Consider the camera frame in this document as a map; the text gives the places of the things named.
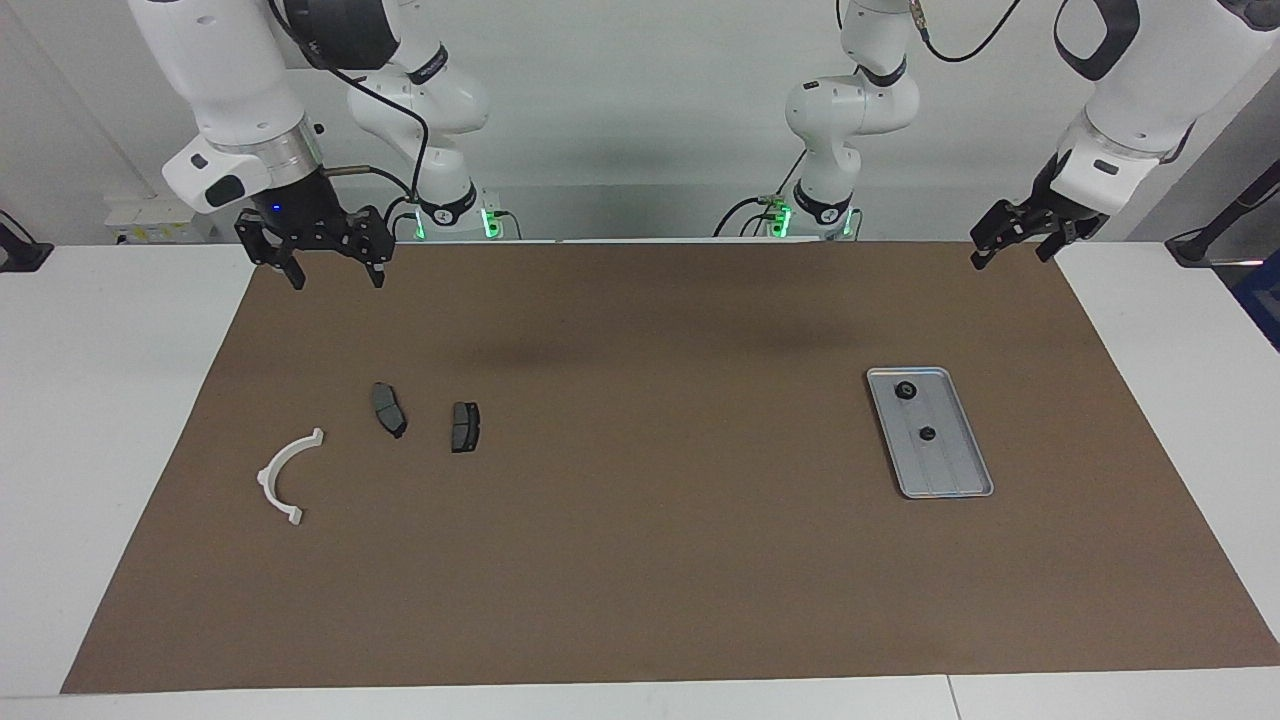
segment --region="metal tray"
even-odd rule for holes
[[[986,497],[995,491],[950,373],[942,368],[873,368],[867,372],[867,383],[902,495],[957,498]]]

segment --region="brown mat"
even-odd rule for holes
[[[408,247],[253,277],[64,692],[1280,664],[1061,274],[963,245]],[[897,492],[938,364],[996,495]],[[393,439],[370,387],[410,416]],[[449,454],[454,401],[479,452]],[[256,471],[293,460],[271,509]]]

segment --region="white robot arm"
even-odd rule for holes
[[[413,178],[417,205],[438,232],[484,227],[479,192],[451,136],[474,132],[489,120],[489,95],[470,74],[449,61],[433,31],[422,0],[283,0],[284,15],[312,64],[374,70],[364,86],[421,117],[430,128],[426,150],[422,127],[412,117],[351,88],[347,104],[356,123],[398,150],[421,172]],[[385,18],[385,32],[352,33],[352,18]]]
[[[211,213],[243,199],[236,229],[250,259],[282,270],[298,290],[306,275],[294,250],[332,250],[365,264],[381,287],[394,238],[376,208],[348,214],[321,165],[302,104],[284,79],[284,60],[271,22],[316,67],[375,70],[372,92],[401,102],[442,136],[477,129],[488,117],[479,85],[448,67],[416,0],[128,0],[142,36],[174,90],[191,105],[200,136],[164,167],[174,192]],[[392,69],[383,70],[388,64]],[[424,128],[352,90],[357,120],[417,160]],[[379,110],[370,105],[379,105]],[[411,197],[457,209],[462,224],[475,205],[461,154],[447,138],[422,150]],[[436,220],[443,214],[433,213]]]
[[[799,181],[788,190],[799,234],[833,238],[844,231],[861,170],[851,138],[905,128],[920,109],[906,70],[909,1],[850,0],[844,26],[852,74],[805,82],[787,97],[787,124],[805,143]]]
[[[1048,236],[1037,249],[1044,261],[1092,237],[1143,178],[1176,159],[1196,120],[1267,53],[1277,28],[1276,0],[1065,0],[1055,41],[1096,83],[1093,97],[1030,197],[996,202],[973,228],[974,266],[1034,236]]]

